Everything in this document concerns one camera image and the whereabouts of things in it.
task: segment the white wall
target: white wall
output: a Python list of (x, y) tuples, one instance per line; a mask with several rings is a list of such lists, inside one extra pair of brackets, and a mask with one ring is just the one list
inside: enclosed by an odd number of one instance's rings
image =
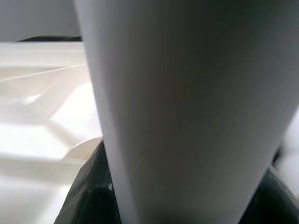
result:
[(0, 41), (38, 35), (80, 35), (73, 0), (0, 1)]

